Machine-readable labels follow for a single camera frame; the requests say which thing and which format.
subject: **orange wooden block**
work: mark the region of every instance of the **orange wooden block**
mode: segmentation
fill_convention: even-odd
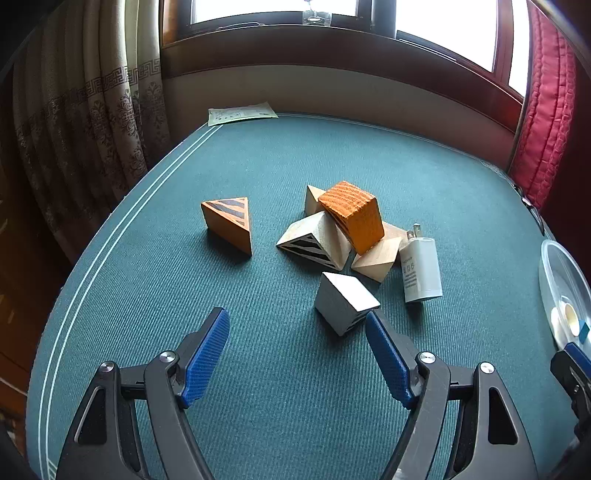
[[[248,255],[252,255],[248,198],[210,200],[201,203],[207,228]]]
[[[359,255],[384,236],[378,200],[371,193],[348,181],[340,181],[318,201],[332,215]]]

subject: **white wooden block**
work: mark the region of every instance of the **white wooden block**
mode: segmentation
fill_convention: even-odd
[[[351,264],[351,269],[380,283],[394,265],[402,239],[407,234],[405,230],[394,225],[386,222],[382,224],[384,237],[363,255],[355,255]]]
[[[304,204],[304,213],[306,216],[322,212],[324,209],[318,202],[318,197],[324,193],[324,190],[317,189],[312,185],[306,186],[306,203]]]
[[[314,307],[343,336],[379,302],[356,277],[323,272]]]
[[[347,237],[326,212],[292,223],[277,246],[335,270],[343,270],[351,251]]]

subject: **clear plastic bowl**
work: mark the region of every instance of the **clear plastic bowl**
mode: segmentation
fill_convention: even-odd
[[[562,245],[544,240],[538,275],[556,345],[576,343],[591,357],[591,291],[577,262]]]

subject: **white wall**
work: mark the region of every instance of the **white wall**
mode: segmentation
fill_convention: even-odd
[[[435,93],[322,67],[263,65],[190,73],[165,80],[164,96],[175,143],[207,121],[208,108],[265,101],[277,112],[334,115],[422,135],[500,168],[508,164],[514,137],[488,117]]]

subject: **window pane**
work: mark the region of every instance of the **window pane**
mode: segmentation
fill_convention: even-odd
[[[313,0],[312,8],[334,14],[357,15],[357,0]],[[303,12],[304,0],[193,0],[192,23],[257,12]]]
[[[396,29],[425,38],[492,71],[496,0],[398,0]]]
[[[530,18],[526,0],[513,0],[513,59],[509,86],[525,96],[530,63]]]

